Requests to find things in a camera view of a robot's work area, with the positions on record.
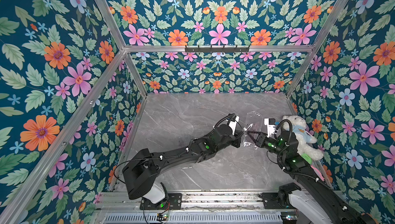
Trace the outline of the black hook rail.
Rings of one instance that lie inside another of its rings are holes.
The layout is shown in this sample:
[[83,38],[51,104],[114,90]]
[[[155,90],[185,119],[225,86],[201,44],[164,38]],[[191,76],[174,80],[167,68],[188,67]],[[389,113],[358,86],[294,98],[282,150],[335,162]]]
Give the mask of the black hook rail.
[[220,46],[185,46],[184,52],[186,53],[246,53],[250,51],[250,46],[228,46],[228,45],[220,45]]

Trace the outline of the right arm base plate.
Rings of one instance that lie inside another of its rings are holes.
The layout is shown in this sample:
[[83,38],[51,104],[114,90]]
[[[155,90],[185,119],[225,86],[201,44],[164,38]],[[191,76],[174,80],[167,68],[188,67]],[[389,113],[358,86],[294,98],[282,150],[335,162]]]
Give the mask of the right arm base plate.
[[287,193],[261,193],[259,197],[263,200],[266,209],[294,209],[289,201]]

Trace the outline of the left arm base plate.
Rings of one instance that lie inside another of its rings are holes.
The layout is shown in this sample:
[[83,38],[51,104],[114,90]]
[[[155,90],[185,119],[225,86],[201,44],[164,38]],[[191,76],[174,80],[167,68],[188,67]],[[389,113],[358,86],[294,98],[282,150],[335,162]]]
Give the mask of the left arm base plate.
[[141,199],[140,210],[180,210],[181,193],[148,193]]

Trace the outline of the white teddy bear blue shirt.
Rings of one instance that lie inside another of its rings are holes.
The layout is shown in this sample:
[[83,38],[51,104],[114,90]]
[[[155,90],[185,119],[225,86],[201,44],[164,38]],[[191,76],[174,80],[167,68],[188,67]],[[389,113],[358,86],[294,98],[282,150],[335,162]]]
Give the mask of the white teddy bear blue shirt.
[[324,153],[313,148],[311,145],[317,143],[317,138],[307,132],[307,122],[297,115],[284,115],[282,120],[289,120],[292,123],[292,132],[298,141],[297,151],[300,155],[306,154],[313,161],[319,161],[324,157]]

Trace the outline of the pink alarm clock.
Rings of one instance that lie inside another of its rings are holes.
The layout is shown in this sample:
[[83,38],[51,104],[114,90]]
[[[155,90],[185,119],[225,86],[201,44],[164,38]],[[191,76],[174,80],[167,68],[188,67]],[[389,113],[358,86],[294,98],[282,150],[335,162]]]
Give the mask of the pink alarm clock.
[[318,164],[311,164],[310,167],[313,169],[314,173],[316,174],[317,178],[319,178],[321,181],[325,181],[324,177],[324,169],[321,165]]

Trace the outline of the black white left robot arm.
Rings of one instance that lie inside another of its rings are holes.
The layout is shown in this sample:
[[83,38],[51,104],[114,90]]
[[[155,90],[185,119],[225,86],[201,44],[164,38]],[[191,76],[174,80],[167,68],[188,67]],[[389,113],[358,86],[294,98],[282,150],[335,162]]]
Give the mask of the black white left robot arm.
[[229,146],[239,148],[243,135],[244,131],[237,129],[237,122],[234,125],[221,124],[214,126],[208,134],[192,139],[185,147],[157,153],[151,153],[147,148],[140,150],[122,169],[129,199],[147,195],[156,178],[168,169],[184,163],[207,161]]

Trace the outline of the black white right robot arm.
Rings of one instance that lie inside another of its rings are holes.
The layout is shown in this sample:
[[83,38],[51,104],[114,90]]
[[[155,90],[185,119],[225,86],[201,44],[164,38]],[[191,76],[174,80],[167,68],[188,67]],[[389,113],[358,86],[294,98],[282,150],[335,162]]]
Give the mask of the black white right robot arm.
[[316,224],[375,224],[374,218],[361,214],[343,201],[325,182],[319,171],[297,152],[296,134],[284,130],[269,137],[258,131],[247,131],[257,147],[276,155],[277,165],[297,183],[279,188],[278,203],[291,205]]

